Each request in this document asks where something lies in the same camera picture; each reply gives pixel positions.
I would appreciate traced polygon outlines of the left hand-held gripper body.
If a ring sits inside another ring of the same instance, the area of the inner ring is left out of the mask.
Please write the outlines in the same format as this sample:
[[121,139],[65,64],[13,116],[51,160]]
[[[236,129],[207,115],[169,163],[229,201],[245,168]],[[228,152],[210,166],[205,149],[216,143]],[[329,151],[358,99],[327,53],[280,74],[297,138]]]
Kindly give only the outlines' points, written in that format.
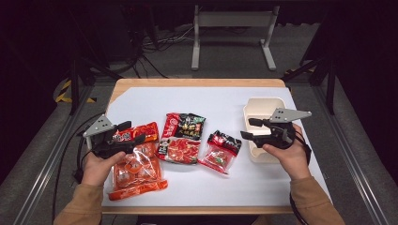
[[110,158],[119,152],[126,152],[127,147],[114,140],[120,130],[102,114],[83,134],[87,148],[98,158]]

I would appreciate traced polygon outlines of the red and black soup-base packet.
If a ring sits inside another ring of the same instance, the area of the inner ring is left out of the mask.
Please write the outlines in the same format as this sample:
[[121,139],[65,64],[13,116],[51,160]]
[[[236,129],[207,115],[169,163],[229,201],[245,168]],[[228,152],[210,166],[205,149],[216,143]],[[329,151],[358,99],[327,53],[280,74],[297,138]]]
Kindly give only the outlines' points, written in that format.
[[167,113],[156,156],[172,163],[196,164],[205,121],[194,113]]

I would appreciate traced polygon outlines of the aluminium floor rail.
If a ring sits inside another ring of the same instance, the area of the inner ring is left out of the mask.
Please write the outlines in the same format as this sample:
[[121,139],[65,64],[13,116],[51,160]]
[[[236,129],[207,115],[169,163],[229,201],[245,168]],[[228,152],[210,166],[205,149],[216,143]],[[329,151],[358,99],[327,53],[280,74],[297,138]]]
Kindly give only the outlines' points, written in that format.
[[323,93],[321,87],[314,87],[314,94],[317,100],[320,102],[321,107],[326,115],[329,125],[337,138],[337,142],[341,147],[341,152],[344,158],[344,162],[348,167],[348,170],[353,178],[353,181],[360,193],[360,196],[372,218],[374,225],[390,225],[384,211],[382,210],[373,190],[370,187],[368,179],[361,169],[355,155],[352,151],[351,146],[348,143],[347,138],[344,135],[343,129],[338,123],[337,118],[331,114],[327,103],[326,95]]
[[84,103],[90,97],[92,89],[92,86],[82,88],[82,92],[78,96],[79,103],[77,104],[77,108],[74,110],[73,114],[68,115],[67,120],[60,132],[60,136],[57,138],[50,155],[47,157],[40,172],[38,173],[36,181],[31,187],[30,192],[25,199],[19,214],[14,219],[12,225],[28,224],[29,219],[32,217],[38,205],[39,199],[41,198],[45,188],[47,187],[53,175],[55,166],[61,158],[62,150],[64,147],[67,146],[67,140],[72,135],[73,126],[75,125],[79,117]]

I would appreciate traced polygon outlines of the white metal desk frame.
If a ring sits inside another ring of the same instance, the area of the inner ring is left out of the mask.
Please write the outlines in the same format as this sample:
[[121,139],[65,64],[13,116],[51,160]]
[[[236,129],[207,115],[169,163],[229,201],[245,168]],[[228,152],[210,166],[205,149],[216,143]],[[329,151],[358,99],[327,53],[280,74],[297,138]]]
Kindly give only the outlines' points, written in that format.
[[198,5],[194,9],[193,17],[193,48],[191,69],[198,70],[200,62],[200,28],[201,27],[265,27],[265,37],[259,40],[268,69],[276,70],[270,40],[278,19],[280,7],[266,11],[202,11]]

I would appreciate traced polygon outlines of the small red and black packet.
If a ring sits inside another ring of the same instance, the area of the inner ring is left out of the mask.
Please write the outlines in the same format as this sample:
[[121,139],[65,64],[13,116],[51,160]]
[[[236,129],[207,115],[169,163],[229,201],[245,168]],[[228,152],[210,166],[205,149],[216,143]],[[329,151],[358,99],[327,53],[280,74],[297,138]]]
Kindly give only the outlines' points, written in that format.
[[241,145],[241,140],[216,130],[209,135],[207,150],[198,162],[218,173],[228,174]]

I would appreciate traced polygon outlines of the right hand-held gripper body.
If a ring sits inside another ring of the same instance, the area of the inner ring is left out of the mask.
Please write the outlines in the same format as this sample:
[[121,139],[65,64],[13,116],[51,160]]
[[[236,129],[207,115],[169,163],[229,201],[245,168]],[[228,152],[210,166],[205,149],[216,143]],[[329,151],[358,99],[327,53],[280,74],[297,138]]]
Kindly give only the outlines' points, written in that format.
[[277,108],[268,119],[271,123],[269,135],[259,135],[255,140],[257,147],[270,144],[280,149],[289,148],[296,139],[296,130],[293,128],[293,121],[310,117],[311,112]]

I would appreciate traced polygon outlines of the large orange clear snack packet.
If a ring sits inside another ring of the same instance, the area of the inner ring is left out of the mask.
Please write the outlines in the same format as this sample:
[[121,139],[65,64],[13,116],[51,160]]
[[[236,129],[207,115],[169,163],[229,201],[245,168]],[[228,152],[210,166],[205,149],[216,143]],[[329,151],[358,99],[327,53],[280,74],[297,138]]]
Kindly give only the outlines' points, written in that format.
[[114,139],[119,143],[132,141],[145,134],[145,140],[114,165],[110,201],[120,201],[150,191],[166,189],[168,181],[162,177],[161,164],[156,157],[159,130],[156,122],[118,131]]

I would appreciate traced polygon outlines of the person's left hand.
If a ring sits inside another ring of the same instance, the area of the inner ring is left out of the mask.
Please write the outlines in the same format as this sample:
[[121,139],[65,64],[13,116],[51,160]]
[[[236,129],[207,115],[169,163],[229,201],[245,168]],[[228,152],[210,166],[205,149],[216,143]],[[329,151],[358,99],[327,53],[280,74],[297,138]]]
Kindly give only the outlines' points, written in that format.
[[119,152],[112,157],[103,159],[89,153],[85,160],[82,184],[102,187],[112,167],[125,156],[124,152]]

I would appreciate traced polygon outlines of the yellow and black hazard tape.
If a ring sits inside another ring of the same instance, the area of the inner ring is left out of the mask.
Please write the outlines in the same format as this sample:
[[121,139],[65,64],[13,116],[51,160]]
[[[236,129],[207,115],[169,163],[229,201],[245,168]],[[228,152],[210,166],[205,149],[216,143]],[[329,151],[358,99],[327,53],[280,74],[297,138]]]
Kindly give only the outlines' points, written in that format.
[[56,102],[71,103],[71,79],[65,79],[64,83],[60,86],[59,93],[54,99]]

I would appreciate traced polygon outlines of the person's right hand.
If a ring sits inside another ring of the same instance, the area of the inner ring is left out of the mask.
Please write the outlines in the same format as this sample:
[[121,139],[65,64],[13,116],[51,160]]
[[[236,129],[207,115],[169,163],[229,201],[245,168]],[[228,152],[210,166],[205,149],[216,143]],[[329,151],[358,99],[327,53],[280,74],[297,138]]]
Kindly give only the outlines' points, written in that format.
[[[298,125],[293,125],[293,127],[297,137],[301,136],[301,127]],[[292,181],[312,176],[308,168],[305,146],[298,138],[287,149],[279,149],[269,144],[264,144],[263,149],[280,161]]]

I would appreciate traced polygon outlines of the white table sheet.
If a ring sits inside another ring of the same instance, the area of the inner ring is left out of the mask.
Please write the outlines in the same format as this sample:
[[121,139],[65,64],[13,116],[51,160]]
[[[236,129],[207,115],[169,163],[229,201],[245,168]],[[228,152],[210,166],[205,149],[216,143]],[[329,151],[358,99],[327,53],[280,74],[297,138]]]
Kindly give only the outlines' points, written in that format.
[[[244,106],[250,98],[259,97],[281,100],[287,109],[295,107],[286,88],[132,87],[109,105],[107,116],[114,124],[131,121],[138,126],[155,121],[163,127],[167,113],[195,113],[206,119],[204,140],[216,130],[238,138],[245,129]],[[277,163],[252,161],[247,141],[242,142],[228,175],[202,165],[163,162],[161,166],[168,181],[166,189],[120,201],[105,198],[102,205],[108,212],[127,207],[142,208],[145,214],[151,207],[224,207],[228,212],[235,207],[290,210],[288,175]]]

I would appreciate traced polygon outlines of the black metal stand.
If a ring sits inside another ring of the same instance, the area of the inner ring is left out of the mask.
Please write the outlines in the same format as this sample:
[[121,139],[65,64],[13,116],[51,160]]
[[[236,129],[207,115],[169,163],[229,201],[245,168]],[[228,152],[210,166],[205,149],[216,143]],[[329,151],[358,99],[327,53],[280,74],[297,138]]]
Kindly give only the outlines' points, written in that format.
[[91,68],[98,70],[100,73],[104,74],[106,77],[118,81],[121,76],[111,71],[110,69],[101,66],[94,61],[85,57],[76,57],[70,63],[70,80],[71,80],[71,110],[70,115],[77,113],[78,108],[81,106],[81,97],[79,90],[79,81],[83,82],[83,86],[92,86],[96,79],[94,72]]
[[334,89],[335,89],[335,65],[334,59],[331,56],[325,56],[319,59],[310,61],[297,69],[287,70],[282,80],[286,83],[303,74],[307,70],[314,69],[314,72],[309,78],[311,86],[319,86],[325,79],[327,79],[326,90],[326,106],[331,115],[334,115]]

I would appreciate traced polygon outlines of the cream plastic box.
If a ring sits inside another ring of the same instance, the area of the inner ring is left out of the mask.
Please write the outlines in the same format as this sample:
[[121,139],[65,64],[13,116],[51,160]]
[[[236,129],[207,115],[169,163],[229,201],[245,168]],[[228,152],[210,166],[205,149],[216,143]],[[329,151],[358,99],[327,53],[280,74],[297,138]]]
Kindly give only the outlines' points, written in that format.
[[[278,97],[251,97],[243,108],[246,131],[253,135],[269,135],[270,129],[262,126],[251,126],[250,118],[269,119],[277,108],[284,108],[284,101]],[[253,141],[248,141],[250,158],[255,163],[278,163],[279,160],[267,153],[262,147],[257,147]]]

